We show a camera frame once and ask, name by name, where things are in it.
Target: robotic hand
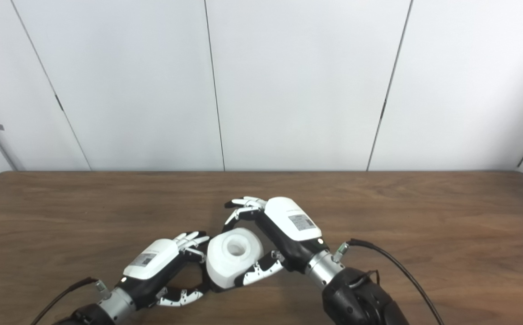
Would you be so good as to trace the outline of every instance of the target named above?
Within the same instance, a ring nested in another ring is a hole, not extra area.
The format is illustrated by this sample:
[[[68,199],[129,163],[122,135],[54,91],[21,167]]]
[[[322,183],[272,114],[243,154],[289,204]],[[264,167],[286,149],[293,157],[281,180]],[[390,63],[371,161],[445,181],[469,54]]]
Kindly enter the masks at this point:
[[[336,255],[332,255],[320,228],[289,198],[264,201],[243,197],[225,206],[237,209],[225,222],[222,232],[231,230],[239,220],[252,220],[277,248],[238,276],[236,287],[285,268],[307,275],[321,289],[323,308],[336,325],[408,325],[396,302],[370,279],[373,272],[340,263],[348,245],[358,245],[360,241],[352,239],[355,242],[342,244]]]
[[[117,325],[143,308],[177,307],[198,300],[207,292],[210,283],[205,271],[205,254],[197,248],[209,240],[204,231],[194,231],[184,232],[174,239],[154,241],[125,268],[123,277],[111,292],[102,282],[96,282],[103,296],[101,301],[76,309],[56,325]],[[188,262],[200,263],[202,283],[188,289],[167,287]]]

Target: cable connector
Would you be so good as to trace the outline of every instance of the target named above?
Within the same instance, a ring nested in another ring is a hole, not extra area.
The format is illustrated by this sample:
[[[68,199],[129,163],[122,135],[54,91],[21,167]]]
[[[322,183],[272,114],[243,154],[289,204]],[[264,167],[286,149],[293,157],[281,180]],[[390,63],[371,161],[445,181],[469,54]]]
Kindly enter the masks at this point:
[[[348,251],[348,247],[350,247],[350,245],[348,245],[348,243],[346,243],[346,242],[342,243],[342,245],[340,245],[340,247],[334,254],[334,257],[332,257],[332,261],[334,261],[334,263],[340,263],[342,256],[344,256],[344,254]]]

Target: black wire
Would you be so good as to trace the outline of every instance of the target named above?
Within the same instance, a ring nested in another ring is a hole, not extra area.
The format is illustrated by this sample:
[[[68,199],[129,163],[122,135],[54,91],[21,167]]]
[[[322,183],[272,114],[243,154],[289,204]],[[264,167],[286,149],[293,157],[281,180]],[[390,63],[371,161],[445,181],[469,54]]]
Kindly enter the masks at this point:
[[[422,286],[420,286],[420,283],[418,283],[418,281],[416,281],[416,279],[414,279],[414,276],[412,276],[412,274],[410,274],[410,272],[408,272],[408,270],[400,262],[398,262],[398,260],[396,260],[392,255],[390,255],[390,253],[388,253],[387,251],[384,251],[384,249],[381,249],[380,247],[374,245],[371,242],[361,241],[359,239],[352,238],[346,243],[348,243],[348,245],[350,245],[350,246],[360,246],[360,247],[366,247],[369,249],[373,249],[374,251],[377,251],[378,253],[384,255],[387,259],[392,261],[392,263],[394,263],[394,265],[396,265],[396,267],[398,267],[400,269],[400,271],[402,271],[402,273],[404,273],[404,275],[408,278],[408,280],[410,280],[410,282],[412,282],[412,284],[414,284],[414,286],[416,287],[418,292],[420,292],[420,295],[422,296],[422,298],[424,298],[424,301],[426,301],[426,304],[428,305],[430,311],[434,315],[434,318],[437,320],[437,322],[440,325],[444,325],[444,322],[443,322],[442,318],[440,317],[439,312],[436,310],[434,304],[432,303],[432,301],[430,300],[430,298],[428,297],[426,292],[424,292],[424,289],[422,288]]]
[[[51,301],[45,307],[45,309],[43,309],[43,311],[41,311],[39,313],[39,315],[37,315],[37,317],[33,320],[31,325],[35,325],[36,323],[38,323],[39,320],[41,320],[41,318],[43,318],[43,316],[45,316],[45,314],[49,311],[49,309],[51,309],[51,307],[53,307],[57,302],[59,302],[59,300],[61,300],[61,298],[63,298],[66,294],[68,294],[69,292],[71,292],[71,291],[73,291],[73,290],[75,290],[77,288],[81,288],[82,286],[86,286],[87,284],[94,283],[94,282],[97,282],[97,281],[98,281],[97,279],[93,279],[91,277],[88,277],[86,279],[82,279],[79,282],[75,282],[74,284],[69,286],[69,288],[66,288],[65,291],[61,292],[61,294],[59,294],[57,297],[55,297],[55,299],[53,299],[53,301]]]

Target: barcode label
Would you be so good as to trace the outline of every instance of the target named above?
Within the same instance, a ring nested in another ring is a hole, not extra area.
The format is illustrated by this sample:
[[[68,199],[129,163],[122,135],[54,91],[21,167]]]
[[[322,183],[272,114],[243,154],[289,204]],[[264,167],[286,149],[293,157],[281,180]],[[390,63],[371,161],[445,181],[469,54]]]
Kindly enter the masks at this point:
[[[129,265],[134,267],[146,267],[147,264],[149,264],[149,262],[151,262],[152,259],[154,259],[155,255],[157,254],[141,253]]]
[[[316,227],[316,225],[309,219],[309,216],[305,214],[296,214],[295,216],[289,216],[289,218],[292,220],[297,230],[301,231]]]

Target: wooden tabletop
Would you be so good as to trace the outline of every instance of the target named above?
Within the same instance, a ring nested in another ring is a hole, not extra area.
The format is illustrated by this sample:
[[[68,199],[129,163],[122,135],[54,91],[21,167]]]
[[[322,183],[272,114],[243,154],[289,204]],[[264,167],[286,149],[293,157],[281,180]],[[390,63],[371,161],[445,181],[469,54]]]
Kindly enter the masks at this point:
[[[523,174],[517,172],[2,173],[0,325],[30,323],[86,276],[114,284],[155,239],[192,230],[218,234],[230,213],[224,203],[243,195],[294,199],[330,247],[350,237],[383,247],[414,274],[448,325],[523,325]],[[379,269],[383,288],[411,325],[435,324],[389,261],[354,247],[343,262]],[[198,268],[189,267],[174,281],[198,280]],[[72,292],[41,323],[97,299],[92,287]],[[138,312],[130,323],[332,324],[319,290],[286,271],[182,308]]]

